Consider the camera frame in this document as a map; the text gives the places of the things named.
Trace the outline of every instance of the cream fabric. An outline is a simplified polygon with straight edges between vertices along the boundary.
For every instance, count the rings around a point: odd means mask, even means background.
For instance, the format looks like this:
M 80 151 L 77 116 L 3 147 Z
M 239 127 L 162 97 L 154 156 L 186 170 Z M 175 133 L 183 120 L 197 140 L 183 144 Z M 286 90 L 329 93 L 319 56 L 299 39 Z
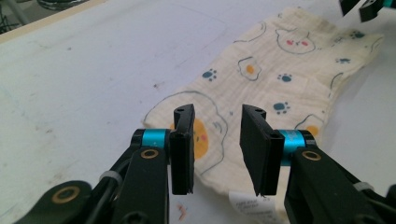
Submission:
M 171 127 L 173 110 L 194 104 L 196 177 L 221 194 L 253 192 L 239 147 L 242 104 L 263 108 L 274 129 L 307 129 L 320 143 L 340 90 L 382 41 L 382 35 L 341 30 L 287 8 L 237 38 L 195 81 L 155 105 L 143 123 Z M 279 211 L 288 171 L 282 169 L 279 179 Z

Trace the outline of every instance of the white tabletop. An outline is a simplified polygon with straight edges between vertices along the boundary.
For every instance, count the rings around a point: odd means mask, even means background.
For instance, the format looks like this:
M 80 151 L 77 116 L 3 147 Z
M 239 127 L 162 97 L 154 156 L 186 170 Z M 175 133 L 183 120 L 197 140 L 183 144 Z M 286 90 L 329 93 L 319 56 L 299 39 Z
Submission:
M 57 184 L 96 185 L 156 103 L 284 7 L 385 34 L 337 100 L 323 149 L 386 194 L 396 183 L 395 11 L 360 23 L 357 9 L 343 18 L 336 0 L 108 0 L 0 44 L 0 222 Z M 254 223 L 212 189 L 196 183 L 194 192 L 171 198 L 189 202 L 189 223 Z M 178 218 L 171 206 L 171 223 Z

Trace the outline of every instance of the fabric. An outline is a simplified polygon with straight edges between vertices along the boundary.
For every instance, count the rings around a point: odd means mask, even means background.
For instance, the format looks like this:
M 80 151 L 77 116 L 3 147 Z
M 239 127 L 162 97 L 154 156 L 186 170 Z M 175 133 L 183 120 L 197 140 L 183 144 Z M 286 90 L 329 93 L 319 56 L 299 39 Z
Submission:
M 341 30 L 300 8 L 287 8 L 237 38 L 188 86 L 144 117 L 171 127 L 173 110 L 194 104 L 195 174 L 221 194 L 253 192 L 239 146 L 242 104 L 267 112 L 273 129 L 321 130 L 346 81 L 370 62 L 382 35 Z M 281 170 L 276 207 L 283 211 L 288 171 Z

